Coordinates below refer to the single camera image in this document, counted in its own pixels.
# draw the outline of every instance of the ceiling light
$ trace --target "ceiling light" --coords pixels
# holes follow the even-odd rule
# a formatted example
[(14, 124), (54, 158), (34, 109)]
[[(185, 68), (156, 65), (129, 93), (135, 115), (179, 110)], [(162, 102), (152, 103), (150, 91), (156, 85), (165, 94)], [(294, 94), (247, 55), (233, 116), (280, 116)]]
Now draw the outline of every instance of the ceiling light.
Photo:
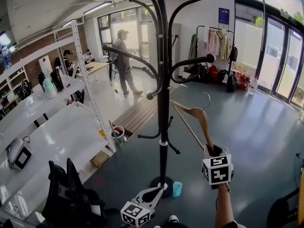
[(5, 32), (2, 32), (0, 34), (0, 44), (2, 46), (5, 46), (5, 45), (9, 45), (10, 43), (11, 43), (10, 38), (7, 36), (7, 34), (5, 34)]
[(101, 9), (101, 8), (103, 8), (103, 7), (107, 6), (107, 5), (109, 5), (109, 4), (112, 4), (112, 2), (104, 2), (104, 3), (102, 3), (102, 4), (99, 4), (98, 6), (92, 8), (92, 9), (89, 9), (88, 11), (84, 12), (84, 15), (87, 15), (87, 14), (89, 14), (89, 13), (92, 13), (92, 12), (98, 10), (98, 9)]
[(11, 47), (9, 48), (9, 52), (12, 53), (12, 52), (14, 52), (14, 51), (16, 51), (15, 46), (11, 46)]
[(65, 25), (63, 25), (62, 28), (68, 26), (69, 24), (71, 24), (72, 21), (76, 21), (76, 19), (72, 19), (71, 21), (69, 21), (68, 23), (66, 23)]

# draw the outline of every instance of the water bottle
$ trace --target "water bottle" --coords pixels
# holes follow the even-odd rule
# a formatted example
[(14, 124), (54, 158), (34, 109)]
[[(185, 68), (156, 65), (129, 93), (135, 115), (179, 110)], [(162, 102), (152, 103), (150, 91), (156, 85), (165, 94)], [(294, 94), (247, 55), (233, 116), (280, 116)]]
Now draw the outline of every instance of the water bottle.
[(2, 46), (2, 57), (3, 57), (3, 63), (5, 70), (8, 70), (11, 67), (11, 61), (10, 61), (10, 51), (6, 47), (6, 45)]
[(248, 93), (253, 95), (257, 91), (257, 77), (250, 80)]

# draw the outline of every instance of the red bag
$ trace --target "red bag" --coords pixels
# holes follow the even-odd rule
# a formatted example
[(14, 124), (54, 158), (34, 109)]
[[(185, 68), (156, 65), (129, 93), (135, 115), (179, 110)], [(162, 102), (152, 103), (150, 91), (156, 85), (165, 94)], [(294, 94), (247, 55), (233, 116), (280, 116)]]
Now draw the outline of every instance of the red bag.
[(218, 73), (218, 70), (217, 70), (217, 67), (216, 66), (212, 66), (211, 68), (209, 68), (209, 74), (212, 78), (212, 82), (213, 83), (218, 83), (219, 82), (219, 73)]

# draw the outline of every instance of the shoe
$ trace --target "shoe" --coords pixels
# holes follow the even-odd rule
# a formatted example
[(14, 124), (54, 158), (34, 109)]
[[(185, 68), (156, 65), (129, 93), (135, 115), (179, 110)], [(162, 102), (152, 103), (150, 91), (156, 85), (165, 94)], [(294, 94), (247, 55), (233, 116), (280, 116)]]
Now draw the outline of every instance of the shoe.
[(133, 92), (134, 95), (141, 95), (143, 93), (142, 90), (136, 90)]
[(179, 219), (175, 215), (171, 215), (169, 218), (169, 223), (179, 223)]
[(127, 92), (123, 94), (124, 97), (127, 97), (128, 95), (129, 95), (129, 90), (127, 90)]

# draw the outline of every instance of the metal shelving unit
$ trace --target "metal shelving unit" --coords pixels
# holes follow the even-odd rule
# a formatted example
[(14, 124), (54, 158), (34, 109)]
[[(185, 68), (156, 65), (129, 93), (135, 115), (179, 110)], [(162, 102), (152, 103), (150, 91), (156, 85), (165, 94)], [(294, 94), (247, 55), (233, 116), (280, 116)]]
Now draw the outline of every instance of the metal shelving unit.
[[(78, 64), (83, 75), (83, 80), (63, 75), (62, 81), (65, 86), (63, 92), (57, 93), (52, 99), (47, 99), (42, 89), (39, 89), (21, 101), (0, 121), (0, 133), (4, 137), (0, 143), (0, 211), (25, 223), (31, 223), (30, 220), (33, 220), (31, 216), (35, 215), (37, 208), (47, 198), (49, 160), (65, 168), (67, 158), (71, 158), (79, 171), (98, 152), (103, 151), (109, 156), (116, 152), (88, 80), (77, 24), (73, 21), (71, 26), (72, 37), (34, 52), (0, 75), (0, 81), (10, 82), (25, 72), (24, 66), (27, 63), (72, 42), (75, 44)], [(10, 79), (10, 76), (21, 68), (23, 70)], [(23, 171), (10, 169), (6, 156), (7, 146), (36, 119), (84, 87), (88, 91), (94, 112), (77, 102), (63, 107), (30, 135), (32, 158), (26, 168)], [(104, 131), (107, 139), (99, 134), (100, 130)]]

